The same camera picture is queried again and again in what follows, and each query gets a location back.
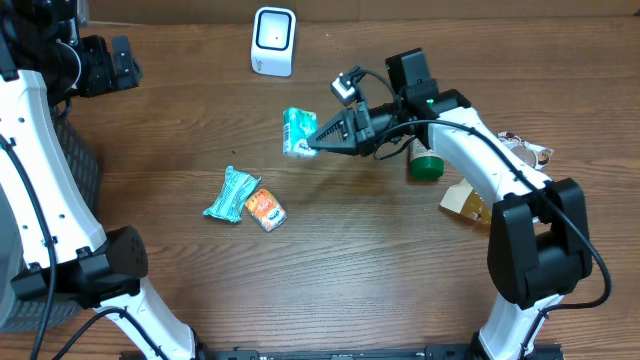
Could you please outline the small teal white carton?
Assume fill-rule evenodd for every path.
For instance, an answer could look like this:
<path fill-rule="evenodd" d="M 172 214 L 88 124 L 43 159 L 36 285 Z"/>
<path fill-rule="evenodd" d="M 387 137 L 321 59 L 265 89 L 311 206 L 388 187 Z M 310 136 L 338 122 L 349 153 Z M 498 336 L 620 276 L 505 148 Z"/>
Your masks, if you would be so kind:
<path fill-rule="evenodd" d="M 290 107 L 283 112 L 283 154 L 292 158 L 314 158 L 318 151 L 308 145 L 307 138 L 318 130 L 314 112 Z"/>

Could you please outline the green lid jar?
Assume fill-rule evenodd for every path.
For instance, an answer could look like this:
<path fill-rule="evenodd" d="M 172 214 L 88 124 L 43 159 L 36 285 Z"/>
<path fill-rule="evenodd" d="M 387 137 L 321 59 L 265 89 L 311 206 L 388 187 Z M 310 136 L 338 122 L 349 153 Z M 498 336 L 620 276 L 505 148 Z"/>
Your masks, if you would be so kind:
<path fill-rule="evenodd" d="M 409 145 L 409 174 L 416 181 L 436 181 L 444 175 L 444 160 L 419 140 Z"/>

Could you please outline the orange snack packet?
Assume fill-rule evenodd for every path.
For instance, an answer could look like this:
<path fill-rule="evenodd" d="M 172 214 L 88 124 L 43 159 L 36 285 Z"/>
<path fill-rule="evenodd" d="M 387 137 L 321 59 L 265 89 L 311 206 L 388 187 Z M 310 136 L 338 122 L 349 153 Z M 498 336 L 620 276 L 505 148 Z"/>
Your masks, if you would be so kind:
<path fill-rule="evenodd" d="M 245 202 L 245 207 L 266 232 L 273 231 L 287 220 L 285 209 L 264 188 L 252 194 Z"/>

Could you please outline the brown nut snack bag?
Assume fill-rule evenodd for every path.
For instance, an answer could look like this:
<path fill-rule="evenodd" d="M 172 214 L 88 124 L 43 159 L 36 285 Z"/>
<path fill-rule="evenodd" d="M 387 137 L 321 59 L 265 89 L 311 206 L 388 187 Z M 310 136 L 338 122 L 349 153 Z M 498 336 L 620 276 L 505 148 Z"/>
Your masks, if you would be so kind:
<path fill-rule="evenodd" d="M 550 162 L 554 152 L 551 148 L 532 144 L 508 131 L 498 133 L 497 138 L 520 160 L 537 171 L 541 171 Z M 447 189 L 440 207 L 482 225 L 491 223 L 490 207 L 466 179 Z"/>

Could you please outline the teal snack bar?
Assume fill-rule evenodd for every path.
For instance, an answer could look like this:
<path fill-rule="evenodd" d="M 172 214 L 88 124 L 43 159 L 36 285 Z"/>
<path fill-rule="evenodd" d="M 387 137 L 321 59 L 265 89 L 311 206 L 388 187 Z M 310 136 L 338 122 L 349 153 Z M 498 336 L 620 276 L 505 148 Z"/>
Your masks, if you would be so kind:
<path fill-rule="evenodd" d="M 202 214 L 231 223 L 242 220 L 242 209 L 248 198 L 254 193 L 260 177 L 236 170 L 232 165 L 225 169 L 224 183 L 218 197 Z"/>

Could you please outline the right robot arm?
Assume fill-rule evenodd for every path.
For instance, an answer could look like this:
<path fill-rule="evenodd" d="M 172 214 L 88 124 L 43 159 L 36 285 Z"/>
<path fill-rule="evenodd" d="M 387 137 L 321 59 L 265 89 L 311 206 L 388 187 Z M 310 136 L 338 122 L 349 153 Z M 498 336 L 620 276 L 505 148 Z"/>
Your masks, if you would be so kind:
<path fill-rule="evenodd" d="M 311 148 L 368 156 L 409 136 L 453 165 L 490 208 L 487 266 L 498 296 L 470 345 L 432 345 L 430 359 L 536 359 L 548 313 L 592 272 L 584 194 L 553 181 L 509 150 L 458 90 L 441 91 L 416 48 L 385 61 L 392 100 L 372 107 L 356 66 L 330 88 L 344 108 L 308 138 Z"/>

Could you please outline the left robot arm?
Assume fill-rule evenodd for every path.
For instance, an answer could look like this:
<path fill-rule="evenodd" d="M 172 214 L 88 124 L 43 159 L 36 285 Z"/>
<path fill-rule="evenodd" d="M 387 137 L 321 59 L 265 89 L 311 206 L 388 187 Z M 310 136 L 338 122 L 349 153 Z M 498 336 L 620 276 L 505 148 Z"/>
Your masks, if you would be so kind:
<path fill-rule="evenodd" d="M 19 304 L 42 304 L 36 345 L 55 304 L 72 302 L 111 320 L 146 359 L 202 359 L 195 331 L 149 280 L 139 233 L 95 217 L 98 162 L 69 124 L 71 101 L 135 88 L 142 72 L 126 37 L 81 36 L 87 18 L 84 1 L 1 5 L 1 187 L 22 247 L 10 286 Z"/>

